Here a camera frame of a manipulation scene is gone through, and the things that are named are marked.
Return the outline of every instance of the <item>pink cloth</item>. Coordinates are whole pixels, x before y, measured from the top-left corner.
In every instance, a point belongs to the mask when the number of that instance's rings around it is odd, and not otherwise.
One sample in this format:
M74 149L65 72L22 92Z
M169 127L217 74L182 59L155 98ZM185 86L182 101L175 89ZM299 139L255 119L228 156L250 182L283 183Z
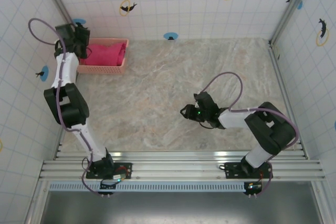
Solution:
M88 58L81 60L83 65L90 66L121 66L124 59L126 43L120 42L109 47L89 44L87 49Z

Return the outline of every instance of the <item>metal frame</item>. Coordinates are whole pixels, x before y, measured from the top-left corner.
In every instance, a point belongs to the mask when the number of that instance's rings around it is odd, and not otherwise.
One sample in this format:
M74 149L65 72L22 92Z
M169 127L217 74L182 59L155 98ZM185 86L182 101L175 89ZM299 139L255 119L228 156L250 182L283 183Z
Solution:
M284 15L282 16L282 18L280 20L280 23L277 26L277 29L274 32L273 36L272 36L272 39L270 40L271 47L273 47L277 43L277 41L280 38L283 30L287 26L287 24L288 24L291 16L293 15L293 13L295 12L296 8L300 4L300 1L301 0L290 0L288 8L285 11Z
M61 0L53 0L67 22L71 22L71 17ZM284 13L279 26L270 41L271 48L277 42L279 36L293 15L297 5L301 0L291 0L290 5ZM270 57L278 79L283 100L285 102L289 117L295 122L293 110L291 108L286 88L284 86L281 73L279 71L274 52L270 50ZM58 151L53 161L45 161L42 167L40 180L38 182L32 204L30 206L26 223L40 223L43 209L47 202L47 195L55 188L60 190L83 190L80 176L83 173L81 167L84 152L62 152L62 139L64 131L59 134ZM138 191L149 190L146 185L165 185L157 191L167 190L167 185L195 185L200 188L211 185L220 185L223 188L239 186L244 179L226 179L223 171L218 169L219 164L224 162L237 162L244 157L247 152L114 152L111 153L113 159L118 162L132 162L132 179L124 181L118 191L134 185L144 185L137 188ZM298 145L292 150L281 152L271 161L274 168L273 183L281 181L312 181L313 191L317 199L324 223L331 223L332 216L328 207L327 199L322 190L322 181L325 181L324 172L319 160L309 160L304 151L304 147L299 140ZM97 188L99 181L90 180L88 184Z

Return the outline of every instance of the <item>dolphin decal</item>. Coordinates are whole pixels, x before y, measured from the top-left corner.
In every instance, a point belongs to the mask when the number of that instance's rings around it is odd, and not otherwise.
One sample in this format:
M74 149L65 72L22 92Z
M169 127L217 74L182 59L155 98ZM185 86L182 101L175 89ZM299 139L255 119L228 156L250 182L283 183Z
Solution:
M125 12L130 12L134 9L136 5L137 5L136 3L133 3L133 6L131 6L129 10L128 10L128 6L126 7L121 6L120 9L124 10Z
M321 39L324 37L324 35L326 34L326 31L327 31L327 24L324 20L320 19L319 23L322 24L322 28L321 28Z

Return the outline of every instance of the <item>white tiled wall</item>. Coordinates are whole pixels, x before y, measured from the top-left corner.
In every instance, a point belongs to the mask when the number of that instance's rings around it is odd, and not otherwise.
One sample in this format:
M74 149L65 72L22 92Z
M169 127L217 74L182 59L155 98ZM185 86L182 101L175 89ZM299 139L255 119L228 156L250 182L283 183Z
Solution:
M0 223L25 220L42 160L53 157L59 131L43 97L55 76L52 46L30 35L32 17L63 23L51 0L0 0ZM34 30L56 39L43 25ZM50 68L46 82L35 75L44 65Z
M87 21L95 37L163 39L261 37L270 39L287 0L129 0L137 6L119 14L124 0L62 0L72 18Z
M329 201L336 215L336 0L303 0L277 45L279 65L303 143L311 158L322 161ZM319 19L329 39L317 46Z

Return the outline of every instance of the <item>gray marble surface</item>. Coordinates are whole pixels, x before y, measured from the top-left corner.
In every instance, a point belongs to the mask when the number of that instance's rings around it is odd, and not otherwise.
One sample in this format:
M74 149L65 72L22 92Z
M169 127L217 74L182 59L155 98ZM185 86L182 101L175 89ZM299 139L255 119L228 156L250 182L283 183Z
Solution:
M235 108L272 102L285 112L277 78L263 39L131 41L124 75L82 74L78 88L88 102L97 141L109 151L236 151L257 141L246 129L207 130L184 119L180 109L194 103L218 73L234 71L244 82ZM219 107L239 94L234 76L219 77L207 90ZM62 151L82 151L66 133Z

